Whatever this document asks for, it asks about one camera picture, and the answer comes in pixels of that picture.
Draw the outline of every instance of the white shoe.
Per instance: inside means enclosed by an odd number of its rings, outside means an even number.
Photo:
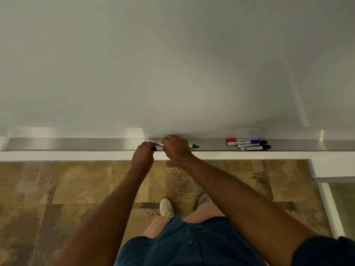
[[[171,205],[171,202],[169,201],[168,198],[162,198],[160,201],[160,215],[166,216],[166,217],[171,217],[174,216],[174,209],[173,206]]]
[[[197,207],[196,207],[196,210],[203,204],[206,204],[206,203],[209,203],[211,204],[212,203],[212,200],[211,198],[207,195],[207,193],[203,194],[200,198],[200,200],[198,200],[198,204],[197,204]]]

